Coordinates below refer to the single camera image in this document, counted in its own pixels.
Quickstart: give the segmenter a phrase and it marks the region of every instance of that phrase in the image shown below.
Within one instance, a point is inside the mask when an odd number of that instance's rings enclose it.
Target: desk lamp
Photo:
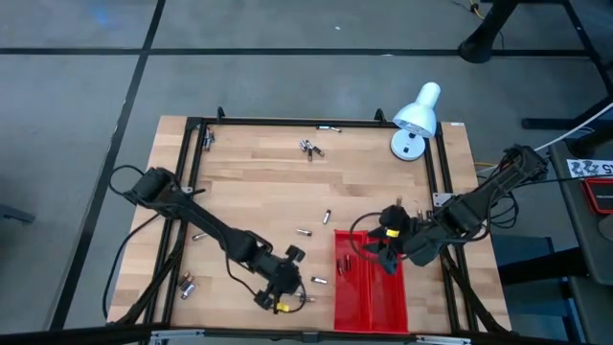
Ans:
[[[437,117],[433,108],[440,93],[441,88],[437,83],[428,82],[421,88],[417,99],[396,114],[392,121],[401,130],[394,134],[390,144],[396,157],[412,161],[423,154],[423,138],[432,138],[437,131]]]

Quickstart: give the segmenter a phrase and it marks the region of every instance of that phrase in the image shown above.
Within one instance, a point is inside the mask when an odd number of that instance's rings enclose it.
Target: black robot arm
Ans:
[[[546,172],[547,161],[533,149],[514,146],[506,150],[496,173],[485,183],[474,191],[451,197],[425,221],[410,218],[399,205],[383,210],[381,226],[369,233],[381,241],[366,249],[376,253],[391,274],[396,272],[398,255],[415,265],[427,265],[450,244],[462,245],[485,238],[488,231],[479,234],[483,222],[491,215],[491,207],[519,184],[542,178]],[[393,237],[388,236],[389,229],[395,230],[391,232]]]
[[[163,168],[149,169],[130,191],[124,193],[124,197],[131,203],[154,210],[167,219],[183,219],[193,223],[219,242],[219,247],[225,251],[228,259],[252,273],[260,274],[268,284],[264,291],[256,293],[255,301],[265,310],[272,307],[276,313],[276,305],[281,295],[296,292],[302,284],[300,271],[294,262],[300,262],[304,258],[304,251],[290,245],[285,251],[286,258],[272,254],[273,246],[270,242],[254,232],[229,227],[193,202],[189,195],[183,193],[172,172]]]

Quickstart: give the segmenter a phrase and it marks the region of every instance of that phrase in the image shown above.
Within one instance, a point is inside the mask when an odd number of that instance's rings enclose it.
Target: wooden tabletop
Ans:
[[[174,171],[181,147],[186,117],[163,116],[148,165]],[[402,196],[403,206],[414,216],[431,208],[431,195],[424,159],[403,162],[390,151],[389,128],[343,128],[342,133],[305,126],[213,126],[216,141],[201,158],[197,188],[207,192],[195,201],[232,227],[253,230],[284,255],[291,244],[306,252],[300,263],[306,290],[317,301],[294,314],[273,315],[260,309],[253,296],[226,273],[224,255],[216,241],[192,241],[201,233],[190,225],[181,273],[190,271],[197,288],[187,299],[177,292],[171,324],[186,327],[220,327],[268,330],[333,331],[334,269],[333,230],[348,230],[359,216],[379,212]],[[464,124],[444,123],[443,135],[455,193],[477,186],[472,155]],[[308,139],[326,156],[313,162],[298,149]],[[195,134],[190,144],[186,171],[193,157]],[[431,140],[438,185],[443,181],[437,146]],[[328,224],[322,223],[331,209]],[[133,226],[153,212],[137,208]],[[156,220],[126,246],[120,275],[109,311],[109,321],[124,315],[151,279],[163,221]],[[377,226],[376,218],[365,219],[360,228]],[[296,234],[302,227],[312,237]],[[504,327],[511,324],[490,239],[465,246],[471,284],[488,310]],[[411,333],[450,332],[439,260],[417,267],[402,265]],[[265,288],[260,276],[231,263],[232,271],[250,287]],[[311,276],[329,279],[327,285],[310,282]],[[458,287],[456,300],[463,328],[467,329],[464,301]],[[160,290],[155,320],[161,318],[166,286]],[[298,298],[284,297],[292,306]]]

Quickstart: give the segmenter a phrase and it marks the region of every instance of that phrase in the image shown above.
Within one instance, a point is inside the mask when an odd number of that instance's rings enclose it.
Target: red tray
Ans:
[[[370,241],[366,231],[354,231],[358,248]],[[374,254],[363,252],[370,258]],[[402,269],[396,275],[385,273],[379,264],[355,254],[349,231],[334,230],[334,264],[350,256],[351,270],[338,274],[335,268],[334,330],[352,333],[408,334],[408,316]]]

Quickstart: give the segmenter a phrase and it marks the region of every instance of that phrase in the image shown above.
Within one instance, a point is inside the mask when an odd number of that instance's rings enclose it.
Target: white cable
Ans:
[[[605,112],[609,111],[609,109],[611,109],[613,107],[613,103],[607,105],[605,108],[603,108],[601,111],[599,111],[596,115],[592,116],[591,118],[585,120],[581,125],[576,126],[575,128],[567,131],[566,133],[558,136],[556,139],[550,141],[549,143],[545,144],[545,145],[541,145],[538,148],[534,149],[535,151],[540,151],[543,149],[548,148],[549,146],[557,143],[560,140],[563,140],[564,138],[566,138],[569,135],[572,135],[573,133],[575,133],[576,131],[580,130],[582,127],[587,126],[587,124],[591,123],[592,121],[596,120],[597,118],[599,118],[602,114],[604,114]],[[491,170],[494,170],[498,167],[498,165],[495,165],[493,167],[487,168],[487,169],[483,169],[478,171],[477,173],[484,173],[484,172],[489,172]]]

